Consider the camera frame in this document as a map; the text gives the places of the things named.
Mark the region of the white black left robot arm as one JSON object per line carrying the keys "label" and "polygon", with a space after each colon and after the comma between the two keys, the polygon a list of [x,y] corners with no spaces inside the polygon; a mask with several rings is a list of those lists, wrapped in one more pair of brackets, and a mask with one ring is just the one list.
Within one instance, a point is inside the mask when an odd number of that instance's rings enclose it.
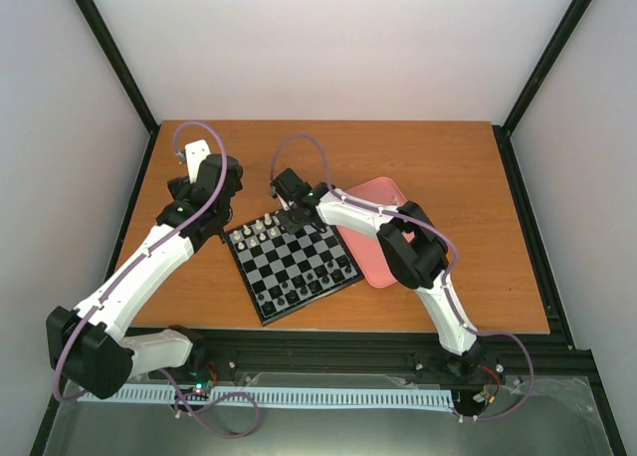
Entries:
{"label": "white black left robot arm", "polygon": [[168,183],[173,198],[147,237],[96,291],[72,309],[57,307],[46,319],[55,378],[77,384],[100,399],[115,395],[132,377],[173,367],[200,376],[207,354],[198,335],[180,326],[130,337],[127,330],[163,282],[206,241],[221,237],[233,216],[243,168],[225,151],[211,153],[205,140],[186,145],[188,173]]}

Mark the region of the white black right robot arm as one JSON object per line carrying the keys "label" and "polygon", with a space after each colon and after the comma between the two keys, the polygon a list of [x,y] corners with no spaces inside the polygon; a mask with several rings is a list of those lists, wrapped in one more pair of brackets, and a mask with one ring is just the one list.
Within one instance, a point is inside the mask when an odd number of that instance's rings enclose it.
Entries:
{"label": "white black right robot arm", "polygon": [[440,368],[458,382],[474,377],[485,351],[452,283],[447,253],[455,247],[418,204],[375,203],[326,182],[312,187],[290,168],[270,186],[284,207],[281,223],[287,232],[306,225],[318,230],[339,226],[375,240],[391,275],[414,290],[434,323],[442,348]]}

